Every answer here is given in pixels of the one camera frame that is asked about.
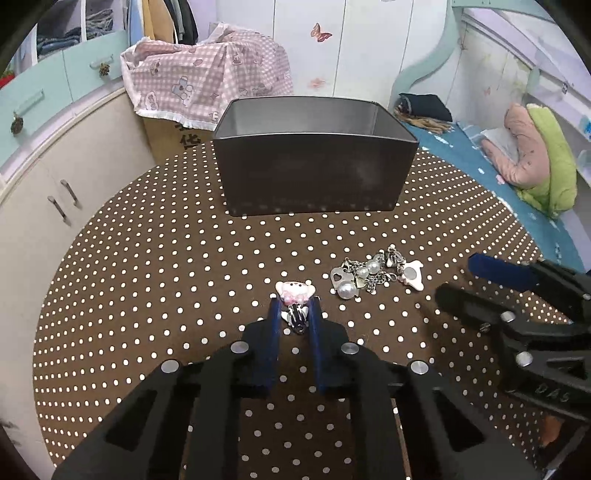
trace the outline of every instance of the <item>green blanket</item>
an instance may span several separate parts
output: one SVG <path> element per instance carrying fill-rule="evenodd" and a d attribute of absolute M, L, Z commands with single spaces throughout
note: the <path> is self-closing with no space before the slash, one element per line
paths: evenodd
<path fill-rule="evenodd" d="M 517 195 L 549 218 L 557 218 L 574 205 L 577 166 L 552 111 L 548 107 L 533 104 L 528 105 L 527 110 L 548 149 L 550 177 L 531 189 L 517 189 Z"/>

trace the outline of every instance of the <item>pink gingham cloth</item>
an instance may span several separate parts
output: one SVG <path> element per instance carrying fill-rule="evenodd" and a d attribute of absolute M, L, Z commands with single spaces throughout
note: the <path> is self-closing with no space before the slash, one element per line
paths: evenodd
<path fill-rule="evenodd" d="M 214 130 L 235 98 L 293 95 L 287 53 L 271 37 L 220 23 L 197 45 L 144 37 L 121 54 L 135 113 Z"/>

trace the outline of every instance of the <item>brown polka dot tablecloth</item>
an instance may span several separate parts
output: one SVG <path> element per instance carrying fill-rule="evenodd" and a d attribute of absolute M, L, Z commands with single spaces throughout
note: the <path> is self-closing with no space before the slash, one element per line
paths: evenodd
<path fill-rule="evenodd" d="M 329 272 L 394 243 L 420 260 L 425 289 L 396 282 L 341 300 Z M 440 312 L 452 281 L 536 320 L 563 320 L 540 299 L 473 278 L 486 252 L 532 261 L 540 252 L 513 214 L 474 179 L 417 153 L 394 212 L 234 218 L 211 143 L 154 167 L 108 201 L 78 235 L 51 282 L 33 357 L 37 413 L 55 464 L 167 358 L 205 359 L 267 313 L 279 280 L 311 281 L 325 315 L 387 361 L 423 359 L 453 381 L 535 462 L 540 412 L 500 393 L 486 336 Z M 316 392 L 307 336 L 281 338 L 280 381 L 242 402 L 239 477 L 351 478 L 347 401 Z"/>

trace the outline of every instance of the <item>rectangular container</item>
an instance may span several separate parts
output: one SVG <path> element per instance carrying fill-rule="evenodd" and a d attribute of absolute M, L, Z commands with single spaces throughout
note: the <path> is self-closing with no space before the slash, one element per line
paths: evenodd
<path fill-rule="evenodd" d="M 233 100 L 213 135 L 232 216 L 394 210 L 418 141 L 381 105 Z"/>

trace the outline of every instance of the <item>cardboard box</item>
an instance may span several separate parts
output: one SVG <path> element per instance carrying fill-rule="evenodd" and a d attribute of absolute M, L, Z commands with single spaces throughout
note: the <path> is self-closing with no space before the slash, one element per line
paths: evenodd
<path fill-rule="evenodd" d="M 143 118 L 143 121 L 156 165 L 164 165 L 169 158 L 192 151 L 213 138 L 212 131 L 185 128 L 171 120 Z"/>

